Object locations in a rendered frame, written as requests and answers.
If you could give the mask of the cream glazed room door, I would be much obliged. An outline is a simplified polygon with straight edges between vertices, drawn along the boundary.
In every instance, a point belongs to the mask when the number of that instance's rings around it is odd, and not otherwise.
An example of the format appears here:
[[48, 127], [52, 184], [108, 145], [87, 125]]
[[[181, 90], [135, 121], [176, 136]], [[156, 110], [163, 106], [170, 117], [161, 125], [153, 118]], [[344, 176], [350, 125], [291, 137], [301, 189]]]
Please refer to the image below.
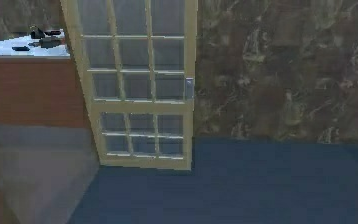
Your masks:
[[198, 0], [60, 0], [101, 164], [188, 170]]

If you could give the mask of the dark grey pan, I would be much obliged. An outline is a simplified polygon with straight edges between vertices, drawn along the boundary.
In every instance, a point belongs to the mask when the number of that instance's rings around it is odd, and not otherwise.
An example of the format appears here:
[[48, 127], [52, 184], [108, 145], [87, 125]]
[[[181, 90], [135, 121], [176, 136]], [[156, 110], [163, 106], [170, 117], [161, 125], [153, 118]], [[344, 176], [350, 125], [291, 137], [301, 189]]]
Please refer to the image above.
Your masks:
[[36, 42], [29, 43], [29, 46], [32, 47], [41, 47], [41, 48], [54, 48], [59, 45], [63, 45], [64, 40], [61, 38], [43, 38]]

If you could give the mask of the brown counter with pale top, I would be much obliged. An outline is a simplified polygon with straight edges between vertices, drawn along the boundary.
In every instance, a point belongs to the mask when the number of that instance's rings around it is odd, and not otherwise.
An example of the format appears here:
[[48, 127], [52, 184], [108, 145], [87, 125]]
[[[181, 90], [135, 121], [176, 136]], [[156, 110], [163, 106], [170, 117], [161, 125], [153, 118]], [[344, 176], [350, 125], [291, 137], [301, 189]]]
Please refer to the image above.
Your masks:
[[[0, 40], [0, 124], [87, 128], [89, 120], [67, 42], [29, 46], [28, 36]], [[14, 51], [27, 46], [30, 51]]]

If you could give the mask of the black kettle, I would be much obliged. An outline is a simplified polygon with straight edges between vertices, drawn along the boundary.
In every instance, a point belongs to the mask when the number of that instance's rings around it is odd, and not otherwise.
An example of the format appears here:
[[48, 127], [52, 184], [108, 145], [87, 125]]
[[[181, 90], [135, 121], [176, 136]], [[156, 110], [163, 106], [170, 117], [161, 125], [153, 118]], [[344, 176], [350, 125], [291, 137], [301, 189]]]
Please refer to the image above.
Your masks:
[[31, 26], [30, 36], [32, 39], [42, 39], [45, 37], [45, 33], [37, 26]]

